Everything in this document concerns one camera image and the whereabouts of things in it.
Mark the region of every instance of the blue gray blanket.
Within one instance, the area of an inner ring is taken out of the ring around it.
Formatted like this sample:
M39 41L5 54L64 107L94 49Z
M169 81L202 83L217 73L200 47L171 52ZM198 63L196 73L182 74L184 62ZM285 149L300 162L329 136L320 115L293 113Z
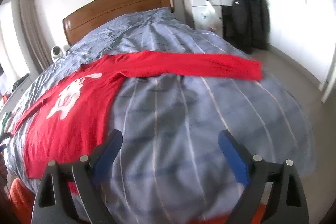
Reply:
M123 15L90 32L46 69L19 101L13 124L80 64L105 53L142 50L248 58L214 33L181 24L168 8ZM39 181L26 177L22 156L30 122L7 140L5 160L36 192ZM291 94L266 72L260 82L172 74L128 79L114 102L109 128L119 129L124 143L107 170L108 181L98 190L119 223L186 223L230 211L244 188L218 146L218 133L225 128L268 161L292 159L301 175L314 168L308 120ZM78 197L74 199L84 217Z

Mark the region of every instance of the orange fabric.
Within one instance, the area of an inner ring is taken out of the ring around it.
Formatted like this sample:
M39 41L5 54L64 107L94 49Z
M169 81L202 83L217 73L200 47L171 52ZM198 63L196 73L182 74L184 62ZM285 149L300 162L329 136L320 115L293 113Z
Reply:
M265 208L266 206L263 205L262 203L259 204L259 207L252 219L251 224L260 224L262 218L263 218L263 214L265 212ZM219 217L219 218L215 218L215 219L211 219L211 220L206 220L206 221L191 221L188 224L223 224L226 222L226 220L228 219L229 215L225 215L223 217Z
M34 205L34 194L16 178L10 188L12 209L22 224L31 224Z

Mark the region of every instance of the wooden headboard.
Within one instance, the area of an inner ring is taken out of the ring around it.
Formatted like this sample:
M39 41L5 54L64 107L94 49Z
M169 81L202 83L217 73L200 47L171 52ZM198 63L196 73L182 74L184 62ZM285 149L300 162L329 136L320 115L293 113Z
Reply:
M170 7L174 0L94 0L63 19L63 28L70 45L90 31L124 14Z

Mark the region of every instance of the plastic bag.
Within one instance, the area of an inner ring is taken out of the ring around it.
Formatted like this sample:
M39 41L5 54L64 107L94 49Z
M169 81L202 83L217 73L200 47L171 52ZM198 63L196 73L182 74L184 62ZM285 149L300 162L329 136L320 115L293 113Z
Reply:
M216 32L223 27L222 20L216 14L209 0L205 0L206 10L203 13L202 25L204 30Z

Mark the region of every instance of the metal pin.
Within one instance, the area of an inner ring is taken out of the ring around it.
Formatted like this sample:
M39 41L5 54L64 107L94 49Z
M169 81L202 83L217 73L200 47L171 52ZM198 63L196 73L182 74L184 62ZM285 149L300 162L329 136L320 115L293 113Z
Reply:
M82 156L79 158L79 160L80 160L81 162L86 162L88 159L89 159L89 156L88 156L88 155L82 155Z
M286 160L286 164L287 164L288 166L293 166L293 165L294 165L294 163L293 163L292 160Z
M253 155L253 160L254 161L261 161L263 158L259 155Z
M50 162L48 162L48 166L54 166L56 164L56 161L51 160Z

